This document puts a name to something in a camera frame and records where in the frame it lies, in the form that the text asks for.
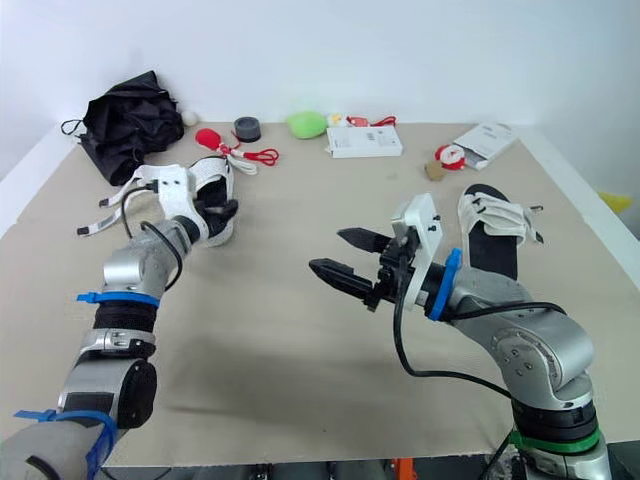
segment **box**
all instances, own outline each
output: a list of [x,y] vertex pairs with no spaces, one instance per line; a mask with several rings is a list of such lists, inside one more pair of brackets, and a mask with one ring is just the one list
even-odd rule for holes
[[402,143],[391,126],[382,127],[329,127],[329,147],[333,158],[398,157]]
[[464,149],[465,165],[476,170],[488,166],[517,139],[515,132],[501,123],[481,123],[453,141]]

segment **table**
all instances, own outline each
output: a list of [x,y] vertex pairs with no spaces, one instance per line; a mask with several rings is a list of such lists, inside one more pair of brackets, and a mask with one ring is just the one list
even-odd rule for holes
[[[228,132],[228,124],[213,124]],[[393,348],[391,307],[375,314],[317,279],[307,263],[329,257],[374,278],[377,258],[335,232],[363,226],[391,233],[396,207],[432,192],[446,238],[437,260],[461,244],[456,215],[466,186],[483,182],[524,205],[542,204],[545,245],[519,251],[520,281],[537,300],[562,305],[592,336],[590,369],[609,441],[640,437],[632,412],[640,294],[571,202],[520,143],[482,172],[430,182],[426,159],[465,125],[398,127],[400,158],[332,159],[326,139],[296,140],[263,125],[247,149],[277,147],[276,167],[236,174],[240,202],[232,239],[195,248],[156,323],[155,411],[118,443],[108,464],[234,463],[440,456],[490,451],[512,424],[508,401],[450,379],[415,379]],[[148,163],[188,165],[206,155],[194,129]],[[78,226],[104,216],[113,193],[78,147],[0,241],[0,432],[26,426],[18,409],[56,405],[90,328],[95,307],[74,301],[97,290],[102,265],[126,242],[121,225],[92,238]],[[136,199],[132,222],[158,219],[152,199]],[[405,315],[416,367],[451,369],[502,383],[488,354],[456,330]]]

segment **green ball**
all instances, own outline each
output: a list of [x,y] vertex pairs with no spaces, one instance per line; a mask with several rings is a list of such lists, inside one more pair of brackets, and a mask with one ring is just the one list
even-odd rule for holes
[[313,138],[327,130],[327,119],[318,112],[300,112],[287,117],[287,125],[296,138]]

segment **orange object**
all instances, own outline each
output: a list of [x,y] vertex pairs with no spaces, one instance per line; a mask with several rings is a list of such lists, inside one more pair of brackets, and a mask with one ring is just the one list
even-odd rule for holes
[[413,458],[394,458],[391,460],[396,480],[418,480],[418,474],[413,469]]

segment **white wall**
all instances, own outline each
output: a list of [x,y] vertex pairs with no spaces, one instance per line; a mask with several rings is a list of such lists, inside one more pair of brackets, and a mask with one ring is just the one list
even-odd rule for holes
[[13,80],[2,166],[30,118],[37,131],[82,116],[89,99],[153,68],[207,120],[315,108],[538,124],[596,189],[636,197],[626,220],[640,234],[635,0],[4,0],[3,10],[2,77]]

